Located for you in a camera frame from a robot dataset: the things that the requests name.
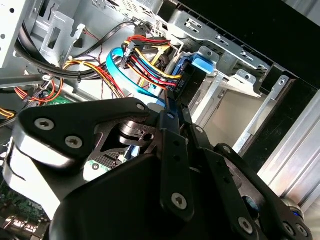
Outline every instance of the red wire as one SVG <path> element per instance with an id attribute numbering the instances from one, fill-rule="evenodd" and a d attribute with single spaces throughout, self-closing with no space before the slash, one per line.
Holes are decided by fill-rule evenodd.
<path id="1" fill-rule="evenodd" d="M 127 39 L 129 42 L 131 40 L 144 40 L 146 42 L 151 42 L 151 43 L 169 43 L 170 41 L 169 40 L 154 40 L 154 39 L 148 39 L 146 38 L 145 36 L 142 36 L 142 35 L 134 35 L 134 36 L 131 36 L 131 37 L 128 37 Z"/>
<path id="2" fill-rule="evenodd" d="M 123 96 L 125 95 L 112 76 L 108 75 L 101 67 L 96 66 L 96 68 L 100 71 L 101 74 L 103 74 L 110 82 L 114 84 L 116 89 L 121 92 Z"/>
<path id="3" fill-rule="evenodd" d="M 142 64 L 141 64 L 134 56 L 132 56 L 132 59 L 133 59 L 144 71 L 146 71 L 150 77 L 152 77 L 153 79 L 155 79 L 155 80 L 158 81 L 159 83 L 161 83 L 161 84 L 163 84 L 163 85 L 168 85 L 168 86 L 176 86 L 176 84 L 173 83 L 173 82 L 162 81 L 162 80 L 160 80 L 159 78 L 157 78 L 157 77 L 153 76 L 152 74 L 150 74 L 150 73 L 148 72 L 148 70 L 147 70 L 144 66 L 142 66 Z"/>
<path id="4" fill-rule="evenodd" d="M 98 42 L 100 41 L 99 38 L 97 38 L 95 35 L 93 35 L 91 32 L 89 32 L 88 29 L 85 29 L 83 32 L 84 32 L 84 34 L 89 35 L 92 38 L 95 38 Z M 103 51 L 104 51 L 104 46 L 101 45 L 101 52 L 98 56 L 98 61 L 99 61 L 100 66 L 102 65 L 101 64 L 101 55 L 102 55 Z"/>
<path id="5" fill-rule="evenodd" d="M 55 88 L 54 87 L 54 81 L 52 80 L 51 81 L 51 84 L 52 84 L 52 93 L 54 93 L 54 91 L 53 91 L 53 89 Z M 58 96 L 59 96 L 59 94 L 61 93 L 61 91 L 62 91 L 62 87 L 63 87 L 63 85 L 64 85 L 64 81 L 61 79 L 60 80 L 60 86 L 59 86 L 59 90 L 58 90 L 58 92 L 55 94 L 55 96 L 54 97 L 52 97 L 51 99 L 48 99 L 48 97 L 46 97 L 46 98 L 44 98 L 44 99 L 39 99 L 39 98 L 37 98 L 37 97 L 32 97 L 30 100 L 31 101 L 37 101 L 37 102 L 40 102 L 40 103 L 48 103 L 48 102 L 51 102 L 51 101 L 53 101 L 53 100 L 55 100 Z M 16 87 L 15 89 L 14 89 L 17 93 L 19 93 L 20 95 L 22 95 L 24 98 L 25 97 L 27 97 L 27 93 L 25 92 L 25 91 L 23 91 L 21 88 L 19 88 L 19 87 Z"/>

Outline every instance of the metal bracket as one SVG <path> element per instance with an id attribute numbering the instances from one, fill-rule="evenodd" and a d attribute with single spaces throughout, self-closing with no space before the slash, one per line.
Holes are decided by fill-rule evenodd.
<path id="1" fill-rule="evenodd" d="M 14 52 L 20 27 L 32 0 L 0 0 L 0 68 Z"/>
<path id="2" fill-rule="evenodd" d="M 212 98 L 213 94 L 219 87 L 220 83 L 224 79 L 224 75 L 221 73 L 213 73 L 214 79 L 208 89 L 208 91 L 205 93 L 205 95 L 201 98 L 199 103 L 195 104 L 195 107 L 190 110 L 192 122 L 198 124 L 198 119 L 200 118 L 201 114 L 203 113 L 204 109 L 208 105 L 210 99 Z"/>
<path id="3" fill-rule="evenodd" d="M 254 69 L 259 67 L 269 69 L 270 67 L 187 12 L 176 10 L 168 22 L 168 29 L 170 32 L 183 33 L 198 41 L 209 41 Z"/>
<path id="4" fill-rule="evenodd" d="M 285 87 L 285 85 L 287 84 L 289 80 L 289 77 L 283 75 L 279 78 L 279 80 L 276 82 L 276 84 L 274 85 L 274 87 L 272 88 L 272 91 L 270 92 L 270 94 L 268 95 L 268 97 L 265 99 L 265 101 L 263 102 L 263 104 L 261 105 L 261 107 L 259 108 L 259 110 L 256 112 L 256 114 L 254 115 L 253 119 L 250 121 L 250 123 L 247 125 L 247 127 L 245 128 L 245 130 L 243 131 L 243 133 L 241 134 L 241 136 L 239 137 L 238 141 L 236 141 L 236 143 L 233 146 L 233 150 L 236 153 L 239 153 L 240 150 L 243 148 L 243 146 L 246 144 L 246 142 L 249 140 L 249 138 L 252 136 L 250 134 L 250 129 L 253 127 L 253 125 L 255 124 L 255 122 L 258 120 L 258 118 L 260 117 L 260 115 L 263 113 L 263 111 L 265 110 L 265 108 L 267 107 L 267 105 L 269 104 L 269 102 L 271 100 L 276 100 L 277 97 L 279 96 L 280 92 L 282 91 L 282 89 Z"/>
<path id="5" fill-rule="evenodd" d="M 312 239 L 311 232 L 304 224 L 302 218 L 294 215 L 289 207 L 278 198 L 230 146 L 219 143 L 214 148 L 214 151 L 227 158 L 241 171 L 241 174 L 250 182 L 246 186 L 248 189 L 253 186 L 259 192 L 257 195 L 257 199 L 260 200 L 259 222 L 261 229 L 263 229 L 268 239 Z"/>
<path id="6" fill-rule="evenodd" d="M 75 42 L 80 38 L 86 26 L 80 24 L 74 36 L 71 37 L 75 21 L 59 11 L 54 11 L 53 14 L 40 53 L 48 62 L 61 67 L 67 61 Z"/>

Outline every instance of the silver screw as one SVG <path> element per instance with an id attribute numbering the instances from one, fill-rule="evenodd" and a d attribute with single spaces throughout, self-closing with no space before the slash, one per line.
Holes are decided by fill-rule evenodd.
<path id="1" fill-rule="evenodd" d="M 245 219 L 244 217 L 239 217 L 238 219 L 240 227 L 247 233 L 252 234 L 254 232 L 253 227 L 251 226 L 250 222 Z"/>
<path id="2" fill-rule="evenodd" d="M 50 131 L 55 127 L 54 122 L 47 118 L 38 118 L 37 120 L 34 121 L 34 125 L 38 129 L 41 129 L 44 131 Z"/>
<path id="3" fill-rule="evenodd" d="M 49 96 L 49 92 L 48 92 L 48 91 L 43 91 L 43 92 L 42 92 L 42 95 L 46 98 L 46 97 Z"/>
<path id="4" fill-rule="evenodd" d="M 174 119 L 174 118 L 175 118 L 175 116 L 173 116 L 171 113 L 168 113 L 167 115 L 168 115 L 168 117 L 171 118 L 171 119 Z"/>
<path id="5" fill-rule="evenodd" d="M 231 153 L 231 150 L 227 147 L 227 146 L 224 146 L 223 149 L 228 152 L 229 154 Z"/>
<path id="6" fill-rule="evenodd" d="M 204 131 L 202 130 L 202 128 L 199 127 L 199 126 L 195 127 L 195 129 L 196 129 L 199 133 L 201 133 L 201 134 L 204 133 Z"/>
<path id="7" fill-rule="evenodd" d="M 66 139 L 65 139 L 65 144 L 72 148 L 72 149 L 79 149 L 82 147 L 83 145 L 83 142 L 82 140 L 77 137 L 77 136 L 68 136 Z"/>
<path id="8" fill-rule="evenodd" d="M 140 109 L 140 110 L 145 110 L 145 109 L 146 109 L 143 105 L 141 105 L 141 104 L 139 104 L 139 103 L 136 105 L 136 107 L 137 107 L 138 109 Z"/>
<path id="9" fill-rule="evenodd" d="M 300 224 L 296 224 L 296 228 L 303 234 L 303 236 L 308 237 L 307 231 Z"/>
<path id="10" fill-rule="evenodd" d="M 284 78 L 280 79 L 279 84 L 282 86 L 283 84 L 285 84 L 286 80 Z"/>
<path id="11" fill-rule="evenodd" d="M 295 235 L 294 230 L 292 229 L 292 227 L 288 223 L 284 222 L 283 226 L 288 231 L 288 233 L 290 233 L 292 236 Z"/>
<path id="12" fill-rule="evenodd" d="M 172 194 L 171 201 L 178 209 L 185 210 L 187 208 L 187 200 L 180 193 Z"/>

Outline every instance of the black wire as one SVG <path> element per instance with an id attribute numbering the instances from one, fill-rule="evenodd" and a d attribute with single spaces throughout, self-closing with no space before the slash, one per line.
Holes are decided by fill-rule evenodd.
<path id="1" fill-rule="evenodd" d="M 20 43 L 22 44 L 23 48 L 29 53 L 29 55 L 31 57 L 33 57 L 34 59 L 37 59 L 43 63 L 50 64 L 41 55 L 41 53 L 38 51 L 35 43 L 32 41 L 32 39 L 28 33 L 25 22 L 23 22 L 22 27 L 20 28 L 18 39 L 19 39 Z"/>
<path id="2" fill-rule="evenodd" d="M 0 121 L 0 128 L 3 128 L 9 124 L 12 124 L 16 120 L 16 116 L 6 119 L 6 120 L 1 120 Z"/>
<path id="3" fill-rule="evenodd" d="M 78 56 L 75 56 L 74 58 L 80 58 L 84 55 L 88 55 L 90 53 L 92 53 L 94 50 L 96 50 L 97 48 L 99 48 L 101 45 L 103 45 L 106 41 L 108 41 L 113 35 L 115 35 L 117 32 L 119 32 L 119 30 L 127 27 L 127 26 L 136 26 L 136 24 L 134 24 L 131 21 L 125 21 L 123 23 L 120 23 L 118 26 L 116 26 L 114 29 L 112 29 L 110 32 L 108 32 L 100 41 L 98 41 L 95 45 L 93 45 L 92 47 L 90 47 L 88 50 L 86 50 L 85 52 L 79 54 Z"/>
<path id="4" fill-rule="evenodd" d="M 78 80 L 79 72 L 78 71 L 67 71 L 56 66 L 41 62 L 33 57 L 31 57 L 26 50 L 23 48 L 22 44 L 19 41 L 16 41 L 14 48 L 16 52 L 30 62 L 32 65 L 35 65 L 43 72 L 55 76 L 57 78 L 68 79 L 68 80 Z M 92 77 L 95 77 L 96 73 L 92 70 L 82 71 L 81 79 L 82 80 L 91 80 Z"/>
<path id="5" fill-rule="evenodd" d="M 138 55 L 138 53 L 136 53 L 135 51 L 133 52 L 133 55 L 135 56 L 136 59 L 140 59 L 140 56 Z M 168 78 L 168 77 L 165 77 L 163 75 L 161 75 L 159 72 L 156 72 L 156 71 L 153 71 L 152 69 L 150 69 L 149 66 L 145 65 L 144 62 L 142 60 L 140 60 L 139 62 L 146 70 L 148 70 L 148 72 L 151 72 L 153 73 L 157 78 L 160 78 L 160 79 L 164 79 L 166 80 L 167 82 L 168 81 L 173 81 L 173 82 L 177 82 L 178 80 L 177 79 L 171 79 L 171 78 Z"/>

